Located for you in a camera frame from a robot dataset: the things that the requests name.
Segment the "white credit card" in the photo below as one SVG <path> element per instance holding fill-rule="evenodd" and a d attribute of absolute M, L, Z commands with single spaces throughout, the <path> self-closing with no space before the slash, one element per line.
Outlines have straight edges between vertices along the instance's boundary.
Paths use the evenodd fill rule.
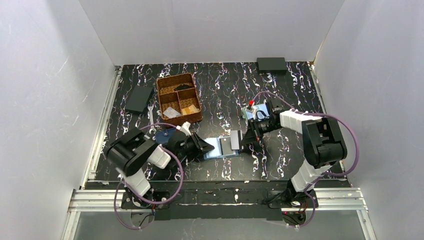
<path fill-rule="evenodd" d="M 242 139 L 243 135 L 241 130 L 230 131 L 230 146 L 233 151 L 243 150 Z"/>
<path fill-rule="evenodd" d="M 173 119 L 173 118 L 177 118 L 177 117 L 181 117 L 182 114 L 180 112 L 178 112 L 177 110 L 175 110 L 172 107 L 168 107 L 164 112 L 163 115 L 168 118 L 168 119 Z"/>

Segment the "blue card holder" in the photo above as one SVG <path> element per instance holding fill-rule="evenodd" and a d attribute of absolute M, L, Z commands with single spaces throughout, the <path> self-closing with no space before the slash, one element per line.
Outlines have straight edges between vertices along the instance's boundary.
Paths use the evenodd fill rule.
<path fill-rule="evenodd" d="M 230 157 L 237 157 L 239 155 L 239 151 L 236 150 L 237 154 L 234 155 L 234 156 L 227 156 L 227 157 L 222 156 L 221 146 L 220 146 L 220 138 L 225 138 L 225 137 L 208 137 L 208 138 L 205 139 L 205 141 L 207 143 L 213 145 L 215 147 L 215 149 L 206 153 L 203 156 L 204 160 L 230 158 Z"/>

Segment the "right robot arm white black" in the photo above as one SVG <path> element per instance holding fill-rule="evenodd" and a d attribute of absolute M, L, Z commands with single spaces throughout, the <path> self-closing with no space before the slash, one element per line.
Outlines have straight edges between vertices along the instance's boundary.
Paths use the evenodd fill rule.
<path fill-rule="evenodd" d="M 290 129 L 302 136 L 303 163 L 289 180 L 290 194 L 309 192 L 315 183 L 334 164 L 347 156 L 347 148 L 338 121 L 326 116 L 298 113 L 283 107 L 277 99 L 265 104 L 267 115 L 248 119 L 247 130 L 241 144 L 258 142 L 263 135 L 282 128 Z"/>

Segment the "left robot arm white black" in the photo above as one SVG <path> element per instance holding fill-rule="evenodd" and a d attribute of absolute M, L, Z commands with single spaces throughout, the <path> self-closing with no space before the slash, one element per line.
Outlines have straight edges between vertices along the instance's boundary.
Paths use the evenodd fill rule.
<path fill-rule="evenodd" d="M 172 130 L 164 144 L 134 128 L 108 147 L 106 159 L 115 166 L 130 189 L 143 196 L 151 188 L 142 169 L 146 163 L 166 169 L 173 156 L 193 159 L 214 149 L 213 145 L 184 127 Z"/>

